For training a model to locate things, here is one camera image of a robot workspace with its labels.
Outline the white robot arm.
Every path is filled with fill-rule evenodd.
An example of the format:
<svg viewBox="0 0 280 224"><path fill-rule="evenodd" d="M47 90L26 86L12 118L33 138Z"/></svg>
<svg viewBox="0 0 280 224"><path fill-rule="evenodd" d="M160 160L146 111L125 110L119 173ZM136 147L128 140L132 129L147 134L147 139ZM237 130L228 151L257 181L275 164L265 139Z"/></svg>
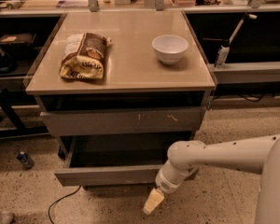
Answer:
<svg viewBox="0 0 280 224"><path fill-rule="evenodd" d="M201 141L173 143L143 211L151 214L165 194L175 192L203 164L260 174L255 224L280 224L280 134L213 145Z"/></svg>

